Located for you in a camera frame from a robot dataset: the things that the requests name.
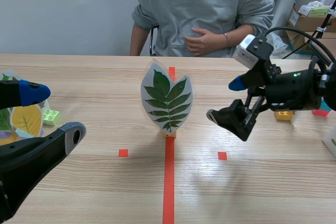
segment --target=yellow block base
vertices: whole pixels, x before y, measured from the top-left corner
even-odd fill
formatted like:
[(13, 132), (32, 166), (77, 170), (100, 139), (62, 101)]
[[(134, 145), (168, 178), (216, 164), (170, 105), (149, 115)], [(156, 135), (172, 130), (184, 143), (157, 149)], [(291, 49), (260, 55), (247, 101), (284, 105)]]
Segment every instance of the yellow block base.
[[(167, 134), (165, 134), (165, 133), (163, 133), (162, 132), (162, 135), (163, 135), (163, 137), (168, 137), (168, 135)], [(171, 135), (172, 137), (174, 137), (174, 138), (176, 138), (177, 137), (177, 132), (175, 132), (173, 135)]]
[(278, 121), (290, 121), (295, 116), (295, 113), (291, 111), (283, 111), (274, 112), (274, 115)]

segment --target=red tape line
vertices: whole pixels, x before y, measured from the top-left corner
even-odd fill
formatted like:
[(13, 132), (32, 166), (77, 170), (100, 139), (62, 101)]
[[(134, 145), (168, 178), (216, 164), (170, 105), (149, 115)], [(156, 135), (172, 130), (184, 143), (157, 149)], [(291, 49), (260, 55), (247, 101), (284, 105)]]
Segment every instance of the red tape line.
[(175, 138), (166, 137), (164, 159), (163, 220), (162, 224), (174, 224), (175, 220)]
[(175, 67), (169, 67), (169, 77), (173, 80), (175, 80)]

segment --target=person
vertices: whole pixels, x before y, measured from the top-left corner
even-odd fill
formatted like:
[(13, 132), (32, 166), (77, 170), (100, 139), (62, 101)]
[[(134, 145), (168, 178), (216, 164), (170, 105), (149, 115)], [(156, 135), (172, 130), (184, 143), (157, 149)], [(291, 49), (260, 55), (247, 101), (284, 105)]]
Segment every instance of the person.
[(271, 27), (273, 0), (138, 0), (130, 55), (139, 56), (159, 25), (157, 56), (231, 57), (248, 34)]

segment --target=hand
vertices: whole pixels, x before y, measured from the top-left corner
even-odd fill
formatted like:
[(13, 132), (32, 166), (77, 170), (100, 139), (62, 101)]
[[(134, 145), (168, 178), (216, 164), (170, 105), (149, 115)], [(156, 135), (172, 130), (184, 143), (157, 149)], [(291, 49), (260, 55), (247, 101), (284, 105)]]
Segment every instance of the hand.
[(185, 42), (190, 52), (193, 52), (197, 57), (224, 49), (227, 45), (224, 34), (214, 34), (206, 29), (193, 28), (193, 31), (203, 36), (201, 38), (191, 38), (186, 36)]

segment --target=green lego brick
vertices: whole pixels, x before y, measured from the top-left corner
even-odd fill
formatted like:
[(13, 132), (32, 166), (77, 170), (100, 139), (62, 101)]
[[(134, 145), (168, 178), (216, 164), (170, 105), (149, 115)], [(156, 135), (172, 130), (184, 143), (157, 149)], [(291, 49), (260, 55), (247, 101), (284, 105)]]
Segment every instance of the green lego brick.
[(47, 110), (46, 113), (43, 114), (43, 124), (55, 126), (61, 120), (61, 113), (55, 110)]

